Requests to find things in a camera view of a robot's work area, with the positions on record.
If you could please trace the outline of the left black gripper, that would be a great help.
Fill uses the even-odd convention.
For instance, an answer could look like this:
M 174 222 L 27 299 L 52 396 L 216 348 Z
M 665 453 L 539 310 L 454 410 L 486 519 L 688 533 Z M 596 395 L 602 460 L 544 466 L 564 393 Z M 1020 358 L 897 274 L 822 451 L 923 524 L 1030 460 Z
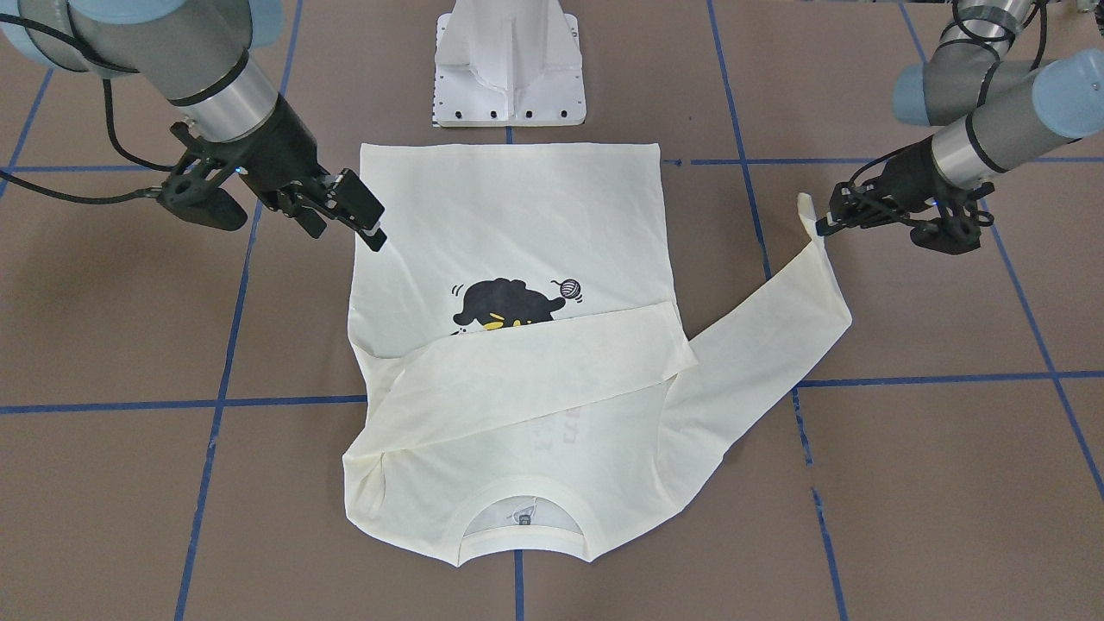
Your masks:
M 927 210 L 933 200 L 941 217 L 953 221 L 969 220 L 966 193 L 951 188 L 940 173 L 933 154 L 933 139 L 925 138 L 860 166 L 850 177 L 849 188 L 832 189 L 831 215 L 852 215 L 837 221 L 821 217 L 815 223 L 816 235 L 831 236 L 853 227 L 879 227 L 902 223 L 923 227 L 910 213 Z

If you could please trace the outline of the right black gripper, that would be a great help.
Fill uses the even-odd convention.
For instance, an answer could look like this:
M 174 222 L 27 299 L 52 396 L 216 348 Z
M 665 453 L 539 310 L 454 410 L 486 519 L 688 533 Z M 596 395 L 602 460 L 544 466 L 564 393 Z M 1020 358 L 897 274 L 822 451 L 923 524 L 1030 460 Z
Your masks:
M 290 217 L 311 239 L 323 235 L 330 220 L 352 229 L 372 252 L 386 243 L 382 202 L 352 170 L 323 169 L 316 139 L 284 96 L 248 136 L 212 143 L 185 130 L 185 148 L 200 166 L 199 173 L 217 169 L 216 177 L 208 180 L 213 185 L 243 169 L 245 185 L 261 203 Z

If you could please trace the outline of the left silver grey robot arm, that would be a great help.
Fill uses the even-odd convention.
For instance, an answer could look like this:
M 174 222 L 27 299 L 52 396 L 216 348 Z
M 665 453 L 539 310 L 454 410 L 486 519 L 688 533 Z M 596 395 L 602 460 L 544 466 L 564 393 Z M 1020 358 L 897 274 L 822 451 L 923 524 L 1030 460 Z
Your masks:
M 856 172 L 835 185 L 818 235 L 896 223 L 919 248 L 977 250 L 981 229 L 994 220 L 979 202 L 999 176 L 1101 131 L 1101 50 L 1045 60 L 1040 40 L 1032 60 L 1009 60 L 1031 19 L 1045 32 L 1042 1 L 951 6 L 938 48 L 900 72 L 894 86 L 898 122 L 934 133 L 884 154 L 874 177 Z

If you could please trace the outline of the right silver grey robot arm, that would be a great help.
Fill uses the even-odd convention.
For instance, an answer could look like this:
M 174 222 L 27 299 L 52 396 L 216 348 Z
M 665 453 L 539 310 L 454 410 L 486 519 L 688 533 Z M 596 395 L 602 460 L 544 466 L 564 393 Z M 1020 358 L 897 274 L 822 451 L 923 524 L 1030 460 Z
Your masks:
M 153 199 L 185 223 L 235 231 L 248 215 L 223 185 L 237 173 L 266 209 L 308 236 L 342 223 L 383 248 L 384 208 L 350 169 L 330 173 L 318 144 L 251 55 L 282 30 L 277 1 L 4 1 L 15 50 L 52 69 L 100 78 L 115 141 L 112 78 L 141 75 L 181 115 L 171 134 L 185 151 L 166 179 L 106 199 Z

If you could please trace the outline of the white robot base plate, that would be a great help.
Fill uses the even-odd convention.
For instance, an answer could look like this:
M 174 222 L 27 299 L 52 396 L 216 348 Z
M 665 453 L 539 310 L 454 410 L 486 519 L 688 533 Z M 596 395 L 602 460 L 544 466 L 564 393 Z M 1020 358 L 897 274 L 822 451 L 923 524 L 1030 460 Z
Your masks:
M 559 1 L 457 1 L 435 35 L 431 122 L 440 129 L 587 118 L 578 21 Z

